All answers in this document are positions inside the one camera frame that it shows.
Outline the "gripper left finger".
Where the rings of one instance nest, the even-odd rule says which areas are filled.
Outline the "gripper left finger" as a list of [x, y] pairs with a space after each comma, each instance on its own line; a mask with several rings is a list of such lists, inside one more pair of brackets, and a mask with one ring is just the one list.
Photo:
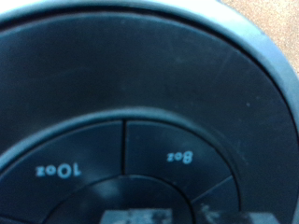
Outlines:
[[99, 224], [173, 224], [171, 209], [106, 210]]

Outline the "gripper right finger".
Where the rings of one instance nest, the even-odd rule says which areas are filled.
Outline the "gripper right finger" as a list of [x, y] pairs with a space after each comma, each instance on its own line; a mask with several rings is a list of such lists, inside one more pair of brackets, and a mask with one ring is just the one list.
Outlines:
[[200, 208], [200, 224], [278, 224], [278, 220], [271, 213], [211, 210], [204, 204]]

